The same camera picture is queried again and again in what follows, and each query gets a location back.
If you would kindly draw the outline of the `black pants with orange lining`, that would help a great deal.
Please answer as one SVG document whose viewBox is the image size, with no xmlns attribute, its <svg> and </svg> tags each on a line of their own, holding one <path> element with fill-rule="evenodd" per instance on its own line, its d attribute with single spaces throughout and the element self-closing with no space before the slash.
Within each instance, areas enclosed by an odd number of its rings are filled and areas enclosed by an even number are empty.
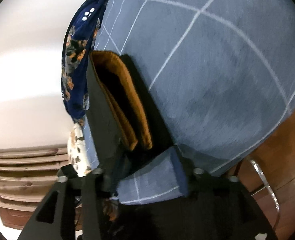
<svg viewBox="0 0 295 240">
<path fill-rule="evenodd" d="M 103 190 L 114 193 L 121 180 L 173 146 L 160 111 L 128 55 L 92 51 L 86 72 L 86 117 L 103 169 Z"/>
</svg>

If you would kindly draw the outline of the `blue grid-pattern bed sheet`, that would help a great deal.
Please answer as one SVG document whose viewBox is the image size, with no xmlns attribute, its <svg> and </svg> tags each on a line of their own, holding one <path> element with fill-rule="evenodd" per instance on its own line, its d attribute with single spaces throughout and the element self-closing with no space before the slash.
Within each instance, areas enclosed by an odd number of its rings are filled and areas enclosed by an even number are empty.
<svg viewBox="0 0 295 240">
<path fill-rule="evenodd" d="M 222 175 L 295 110 L 295 0 L 109 0 L 95 47 L 131 58 L 174 141 L 122 204 L 181 196 L 176 151 Z"/>
</svg>

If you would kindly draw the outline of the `navy dog-print fleece blanket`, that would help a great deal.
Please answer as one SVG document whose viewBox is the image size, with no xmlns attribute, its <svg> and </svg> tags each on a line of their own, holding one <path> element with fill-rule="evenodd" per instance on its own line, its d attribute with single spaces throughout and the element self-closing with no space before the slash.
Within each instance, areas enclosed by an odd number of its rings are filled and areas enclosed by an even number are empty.
<svg viewBox="0 0 295 240">
<path fill-rule="evenodd" d="M 73 122 L 83 126 L 88 104 L 86 72 L 89 53 L 101 27 L 108 0 L 86 0 L 69 23 L 61 61 L 63 104 Z"/>
</svg>

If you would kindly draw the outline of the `white floral pillow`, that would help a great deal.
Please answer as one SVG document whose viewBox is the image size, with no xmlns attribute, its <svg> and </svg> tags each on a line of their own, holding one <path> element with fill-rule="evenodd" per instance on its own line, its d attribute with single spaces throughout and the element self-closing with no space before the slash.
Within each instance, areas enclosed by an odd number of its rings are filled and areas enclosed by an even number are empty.
<svg viewBox="0 0 295 240">
<path fill-rule="evenodd" d="M 92 171 L 87 157 L 86 143 L 79 124 L 74 124 L 67 142 L 69 164 L 79 177 L 85 177 Z"/>
</svg>

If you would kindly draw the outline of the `brown wooden headboard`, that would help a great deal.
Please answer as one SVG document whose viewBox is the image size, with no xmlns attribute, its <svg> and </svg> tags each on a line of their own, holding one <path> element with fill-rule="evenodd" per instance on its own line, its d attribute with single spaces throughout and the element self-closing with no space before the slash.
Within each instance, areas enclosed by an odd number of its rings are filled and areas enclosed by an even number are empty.
<svg viewBox="0 0 295 240">
<path fill-rule="evenodd" d="M 23 230 L 32 215 L 33 212 L 0 207 L 0 218 L 2 220 L 2 224 L 8 228 Z"/>
</svg>

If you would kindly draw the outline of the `beige floral curtain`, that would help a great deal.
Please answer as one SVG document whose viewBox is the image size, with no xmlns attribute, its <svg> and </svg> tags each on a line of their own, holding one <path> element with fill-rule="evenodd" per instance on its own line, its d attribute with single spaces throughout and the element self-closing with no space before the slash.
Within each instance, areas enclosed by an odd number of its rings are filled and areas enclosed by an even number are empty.
<svg viewBox="0 0 295 240">
<path fill-rule="evenodd" d="M 0 207 L 35 211 L 68 164 L 66 147 L 0 152 Z"/>
</svg>

